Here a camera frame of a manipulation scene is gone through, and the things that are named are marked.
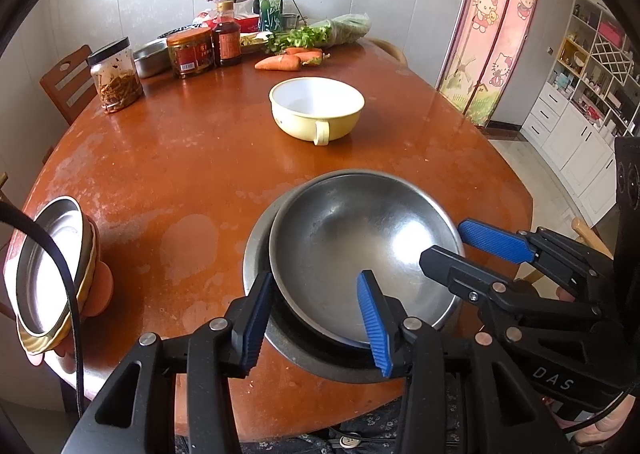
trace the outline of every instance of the metal pot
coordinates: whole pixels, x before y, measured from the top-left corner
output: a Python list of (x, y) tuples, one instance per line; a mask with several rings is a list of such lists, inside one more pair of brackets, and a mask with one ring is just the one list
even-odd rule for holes
[(372, 268), (410, 314), (452, 329), (460, 300), (418, 265), (432, 244), (463, 255), (456, 227), (425, 193), (376, 171), (332, 172), (281, 196), (258, 219), (245, 250), (244, 288), (261, 270), (273, 272), (279, 291), (266, 337), (290, 361), (331, 380), (378, 382), (357, 273)]
[(133, 53), (133, 60), (136, 63), (136, 70), (141, 79), (167, 71), (171, 68), (171, 59), (169, 59), (166, 39), (160, 38), (148, 42)]

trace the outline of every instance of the yellow enamel bowl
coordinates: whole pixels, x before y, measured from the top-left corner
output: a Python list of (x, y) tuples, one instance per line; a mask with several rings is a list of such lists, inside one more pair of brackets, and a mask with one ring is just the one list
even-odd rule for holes
[(280, 129), (316, 145), (349, 134), (364, 107), (356, 88), (323, 77), (285, 80), (271, 89), (269, 100)]

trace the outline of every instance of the cabinet drawer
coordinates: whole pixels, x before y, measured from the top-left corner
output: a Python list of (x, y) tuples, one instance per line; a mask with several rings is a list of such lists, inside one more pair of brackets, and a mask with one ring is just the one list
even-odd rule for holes
[(558, 121), (558, 118), (560, 118), (560, 116), (540, 98), (536, 100), (535, 104), (533, 104), (531, 114), (533, 114), (533, 116), (535, 116), (549, 131), (554, 130), (556, 122)]
[(527, 119), (524, 121), (521, 131), (525, 133), (527, 140), (532, 140), (538, 145), (544, 144), (546, 138), (549, 136), (549, 131), (546, 127), (531, 113), (529, 113), (529, 116), (527, 116)]
[(543, 102), (553, 109), (558, 116), (562, 114), (564, 108), (569, 103), (568, 98), (564, 98), (562, 93), (555, 89), (551, 84), (545, 82), (545, 85), (542, 86), (542, 91), (540, 91), (540, 98)]

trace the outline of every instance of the wooden chair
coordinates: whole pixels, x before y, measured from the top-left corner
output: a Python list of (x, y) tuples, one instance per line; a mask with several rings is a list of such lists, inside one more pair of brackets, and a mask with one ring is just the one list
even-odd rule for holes
[[(607, 246), (602, 242), (602, 240), (596, 235), (596, 233), (589, 228), (589, 225), (582, 218), (573, 218), (571, 221), (571, 228), (576, 231), (578, 237), (575, 238), (579, 243), (584, 243), (590, 248), (599, 251), (601, 254), (613, 259), (613, 254), (609, 251)], [(534, 283), (540, 278), (544, 277), (545, 274), (534, 270), (529, 275), (523, 277), (523, 280), (527, 282)]]
[(0, 172), (0, 199), (2, 201), (9, 201), (4, 194), (2, 193), (2, 187), (4, 187), (4, 184), (6, 183), (6, 181), (9, 179), (9, 177), (7, 176), (7, 174), (5, 172)]
[(49, 95), (51, 101), (58, 108), (65, 120), (71, 125), (78, 117), (82, 110), (87, 107), (87, 104), (92, 98), (97, 95), (95, 85), (92, 84), (87, 90), (85, 90), (78, 98), (69, 105), (69, 100), (72, 98), (84, 84), (92, 80), (89, 66), (81, 69), (80, 72), (73, 76), (64, 85), (58, 88), (60, 82), (75, 71), (78, 66), (82, 65), (86, 58), (91, 55), (91, 48), (85, 44), (79, 50), (76, 50), (71, 55), (64, 57), (53, 68), (48, 71), (40, 79), (40, 85), (44, 89), (45, 93)]
[(402, 50), (399, 47), (396, 47), (390, 42), (387, 42), (386, 40), (382, 40), (382, 39), (367, 37), (367, 40), (371, 41), (373, 44), (378, 46), (385, 53), (389, 53), (389, 55), (391, 55), (394, 59), (396, 59), (399, 63), (401, 63), (401, 65), (405, 67), (408, 66), (406, 57), (404, 56), (404, 53), (402, 53)]

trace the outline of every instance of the round wooden table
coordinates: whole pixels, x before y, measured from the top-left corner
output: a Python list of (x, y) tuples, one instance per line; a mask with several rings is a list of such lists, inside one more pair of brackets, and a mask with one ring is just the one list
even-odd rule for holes
[[(382, 170), (429, 193), (455, 223), (472, 217), (512, 231), (530, 228), (524, 185), (440, 94), (370, 42), (331, 54), (322, 67), (297, 74), (257, 72), (260, 56), (183, 81), (166, 73), (145, 81), (145, 97), (119, 113), (104, 114), (95, 98), (64, 135), (24, 210), (34, 216), (52, 198), (70, 195), (97, 222), (114, 295), (105, 313), (83, 325), (87, 397), (141, 333), (190, 333), (244, 295), (242, 256), (256, 219), (279, 195), (319, 174)], [(362, 92), (366, 105), (351, 134), (315, 147), (276, 126), (269, 90), (303, 75)], [(11, 295), (21, 242), (14, 234), (5, 264)], [(516, 273), (478, 250), (467, 253), (502, 274)], [(472, 306), (465, 305), (458, 328), (466, 335), (478, 329)], [(61, 365), (67, 361), (47, 352), (46, 362), (74, 383)], [(258, 365), (230, 387), (239, 437), (248, 441), (353, 418), (399, 396), (402, 382), (324, 380), (265, 341)], [(176, 393), (176, 432), (186, 434), (184, 378)]]

